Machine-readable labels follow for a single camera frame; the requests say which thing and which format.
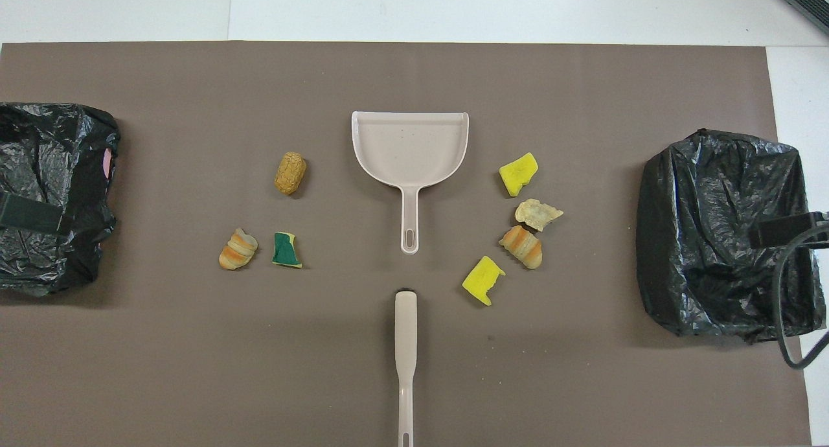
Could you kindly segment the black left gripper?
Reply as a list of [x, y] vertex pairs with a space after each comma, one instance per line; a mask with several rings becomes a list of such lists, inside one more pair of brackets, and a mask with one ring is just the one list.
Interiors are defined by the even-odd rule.
[[1, 192], [1, 225], [46, 235], [68, 235], [73, 220], [58, 205]]

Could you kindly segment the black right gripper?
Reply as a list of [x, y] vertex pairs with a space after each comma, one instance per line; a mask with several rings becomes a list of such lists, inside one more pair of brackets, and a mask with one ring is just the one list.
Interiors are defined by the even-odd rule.
[[786, 246], [797, 235], [823, 225], [827, 220], [827, 212], [805, 212], [763, 220], [750, 229], [750, 246], [752, 248]]

